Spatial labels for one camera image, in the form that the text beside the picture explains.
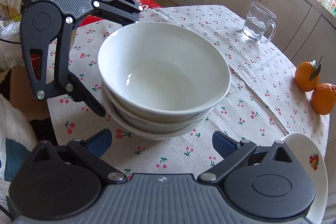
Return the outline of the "orange with green leaf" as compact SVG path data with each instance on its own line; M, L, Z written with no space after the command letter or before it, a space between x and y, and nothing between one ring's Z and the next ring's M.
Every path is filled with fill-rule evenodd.
M322 57L318 61L306 61L297 66L294 79L303 92L311 92L317 87L321 73L321 60Z

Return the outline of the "white plate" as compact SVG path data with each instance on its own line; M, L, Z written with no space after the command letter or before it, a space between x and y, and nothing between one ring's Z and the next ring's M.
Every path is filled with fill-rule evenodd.
M314 141L305 134L294 132L281 139L299 160L315 186L315 198L307 214L311 223L322 223L326 210L328 180L323 156Z

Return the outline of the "bumpy orange without leaf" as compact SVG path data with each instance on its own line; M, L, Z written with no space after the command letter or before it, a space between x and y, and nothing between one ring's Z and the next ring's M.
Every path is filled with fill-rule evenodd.
M311 95L311 105L319 115L330 114L335 106L335 84L322 83L317 85Z

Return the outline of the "red printed cardboard box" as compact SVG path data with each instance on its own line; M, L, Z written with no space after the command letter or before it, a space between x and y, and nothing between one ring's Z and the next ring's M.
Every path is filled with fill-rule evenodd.
M23 58L31 87L52 97L66 84L79 81L68 69L71 35L87 16L118 23L122 26L139 19L142 6L135 0L37 0L23 13L20 38ZM47 51L56 43L54 79L46 80Z

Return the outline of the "white floral bowl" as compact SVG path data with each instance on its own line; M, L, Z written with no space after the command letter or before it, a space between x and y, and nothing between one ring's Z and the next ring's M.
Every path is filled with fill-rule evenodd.
M159 123L159 122L152 122L143 118L132 114L130 111L126 110L119 102L117 102L116 97L112 94L111 91L108 90L107 86L102 82L101 89L104 89L108 98L112 101L112 104L116 108L117 112L120 116L130 125L135 128L138 128L142 131L152 132L152 133L168 133L174 132L180 129L185 128L186 126L190 125L193 122L200 121L202 116L206 115L206 113L210 110L203 111L196 116L178 123Z
M228 63L209 40L163 22L116 30L98 50L97 65L116 101L153 122L179 123L210 110L231 84Z
M206 113L206 115L202 116L200 121L193 122L190 125L186 126L183 129L168 132L168 133L152 133L147 131L139 130L138 128L133 127L132 125L128 124L117 112L116 108L112 104L112 101L108 98L104 89L101 89L101 96L102 96L102 103L106 109L106 112L115 120L118 124L120 124L123 128L127 129L129 132L133 133L137 137L147 139L147 140L165 140L174 138L177 136L185 135L191 132L193 129L196 129L200 124L205 121L205 118L212 112L213 108Z

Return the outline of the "glass mug with water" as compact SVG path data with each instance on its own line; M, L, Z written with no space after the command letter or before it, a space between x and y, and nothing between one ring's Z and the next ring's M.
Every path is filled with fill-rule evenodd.
M253 1L243 24L242 32L249 39L266 44L276 34L275 19L276 15L272 11Z

